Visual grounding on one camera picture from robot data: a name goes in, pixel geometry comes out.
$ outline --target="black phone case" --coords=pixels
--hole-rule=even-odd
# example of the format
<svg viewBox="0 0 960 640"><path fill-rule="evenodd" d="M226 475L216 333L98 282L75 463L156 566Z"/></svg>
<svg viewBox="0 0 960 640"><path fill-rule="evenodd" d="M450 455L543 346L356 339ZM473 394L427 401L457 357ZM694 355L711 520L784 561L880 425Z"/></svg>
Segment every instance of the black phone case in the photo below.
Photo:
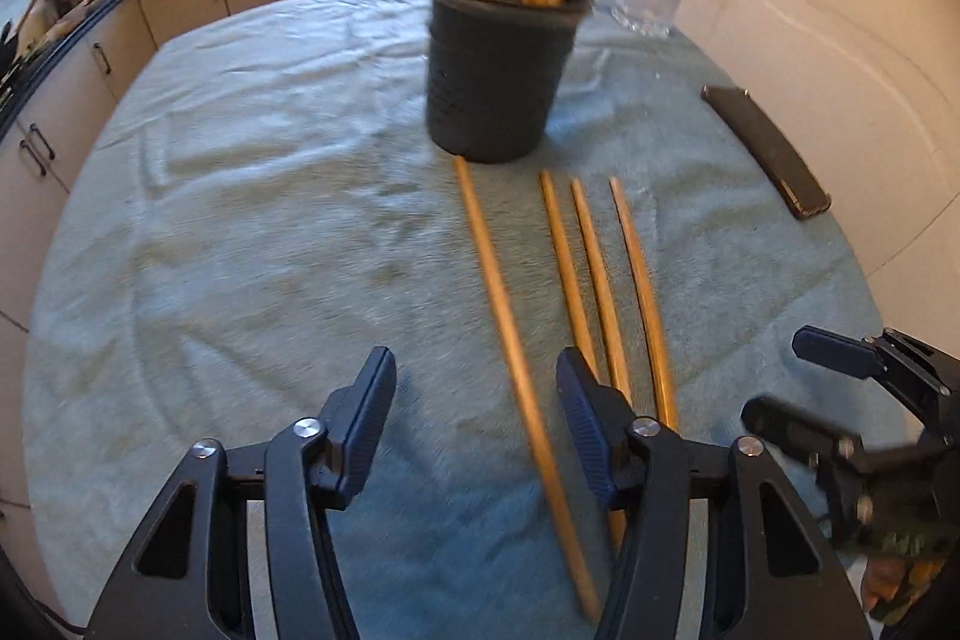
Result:
<svg viewBox="0 0 960 640"><path fill-rule="evenodd" d="M829 194L750 94L741 88L707 85L701 97L754 156L795 218L813 218L829 208Z"/></svg>

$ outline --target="light blue tablecloth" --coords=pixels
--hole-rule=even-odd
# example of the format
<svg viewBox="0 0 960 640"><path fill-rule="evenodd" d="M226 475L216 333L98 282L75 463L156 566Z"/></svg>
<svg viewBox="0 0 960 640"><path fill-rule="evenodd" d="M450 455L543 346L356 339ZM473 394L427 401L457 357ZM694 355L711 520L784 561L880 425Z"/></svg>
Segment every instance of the light blue tablecloth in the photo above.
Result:
<svg viewBox="0 0 960 640"><path fill-rule="evenodd" d="M428 14L429 0L292 0L222 20L167 44L104 129L47 259L26 372L31 503L71 620L88 619L192 442L272 437L385 344L397 398L366 490L332 522L365 640L592 634L451 159L424 131ZM741 405L775 391L867 438L904 436L877 387L792 356L805 323L865 335L880 319L832 216L793 220L700 100L704 83L726 81L683 37L645 41L596 15L539 149L472 170L601 593L607 532L553 384L571 338L541 167L575 238L565 182L586 183L637 411L653 410L649 367L610 175L659 292L685 435L728 444ZM592 302L579 239L575 255ZM259 570L254 588L259 599ZM695 602L681 636L694 634Z"/></svg>

